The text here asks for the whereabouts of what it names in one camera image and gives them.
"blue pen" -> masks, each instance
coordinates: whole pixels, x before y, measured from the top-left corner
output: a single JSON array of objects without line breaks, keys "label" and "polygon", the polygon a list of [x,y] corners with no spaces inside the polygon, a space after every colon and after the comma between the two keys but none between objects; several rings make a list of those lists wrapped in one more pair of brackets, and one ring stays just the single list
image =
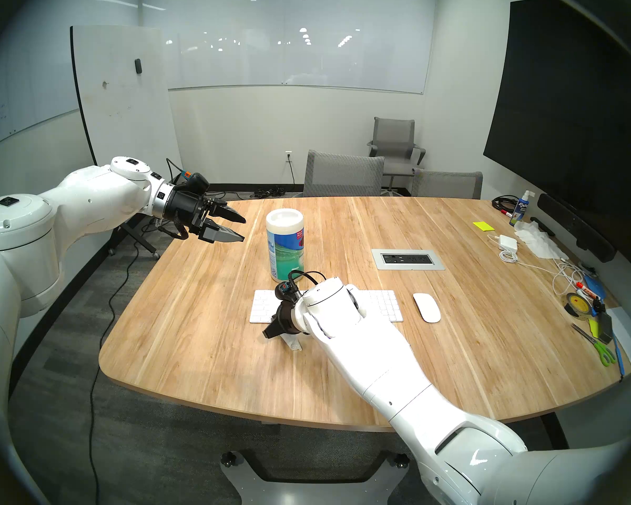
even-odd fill
[{"label": "blue pen", "polygon": [[622,362],[622,354],[619,351],[619,344],[617,343],[617,337],[612,333],[612,340],[614,340],[614,352],[617,354],[617,363],[619,364],[619,381],[624,380],[624,362]]}]

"whiteboard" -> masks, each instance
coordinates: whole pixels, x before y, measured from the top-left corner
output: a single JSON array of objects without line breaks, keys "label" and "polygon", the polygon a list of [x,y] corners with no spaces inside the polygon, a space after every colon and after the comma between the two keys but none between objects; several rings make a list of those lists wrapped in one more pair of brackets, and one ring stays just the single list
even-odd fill
[{"label": "whiteboard", "polygon": [[436,0],[145,2],[158,5],[144,21],[163,30],[168,88],[425,86]]},{"label": "whiteboard", "polygon": [[164,77],[161,31],[73,26],[72,38],[80,110],[98,166],[127,155],[170,179],[166,158],[181,168],[182,161]]},{"label": "whiteboard", "polygon": [[137,0],[27,1],[0,37],[0,141],[77,109],[72,24],[137,25]]}]

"gray mesh chair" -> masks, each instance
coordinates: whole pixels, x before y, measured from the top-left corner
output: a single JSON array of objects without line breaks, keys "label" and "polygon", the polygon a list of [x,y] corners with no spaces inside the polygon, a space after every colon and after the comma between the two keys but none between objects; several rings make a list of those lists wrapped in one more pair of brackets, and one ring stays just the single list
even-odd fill
[{"label": "gray mesh chair", "polygon": [[456,197],[458,199],[481,199],[482,172],[429,172],[414,169],[412,197]]},{"label": "gray mesh chair", "polygon": [[[425,155],[425,148],[414,144],[413,119],[381,119],[374,118],[374,136],[367,143],[371,147],[369,156],[382,155],[385,157],[384,175],[390,177],[388,195],[394,195],[393,179],[396,176],[411,177],[413,167],[420,165]],[[419,160],[412,164],[411,155],[414,148],[420,150]]]},{"label": "gray mesh chair", "polygon": [[304,197],[378,197],[384,158],[309,150]]}]

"white mouse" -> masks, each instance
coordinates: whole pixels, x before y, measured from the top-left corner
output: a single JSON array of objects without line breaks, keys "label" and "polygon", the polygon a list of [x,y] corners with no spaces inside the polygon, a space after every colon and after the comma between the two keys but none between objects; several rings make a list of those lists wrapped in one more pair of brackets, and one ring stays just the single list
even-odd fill
[{"label": "white mouse", "polygon": [[414,293],[414,300],[419,307],[420,316],[423,320],[434,324],[441,319],[441,313],[437,307],[437,302],[428,293]]}]

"yellow sticky note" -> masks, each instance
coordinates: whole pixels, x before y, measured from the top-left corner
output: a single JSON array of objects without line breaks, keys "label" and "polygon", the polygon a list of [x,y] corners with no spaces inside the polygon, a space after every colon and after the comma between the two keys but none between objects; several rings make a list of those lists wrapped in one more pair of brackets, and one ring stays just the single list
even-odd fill
[{"label": "yellow sticky note", "polygon": [[485,222],[473,222],[473,224],[483,232],[492,232],[494,228]]}]

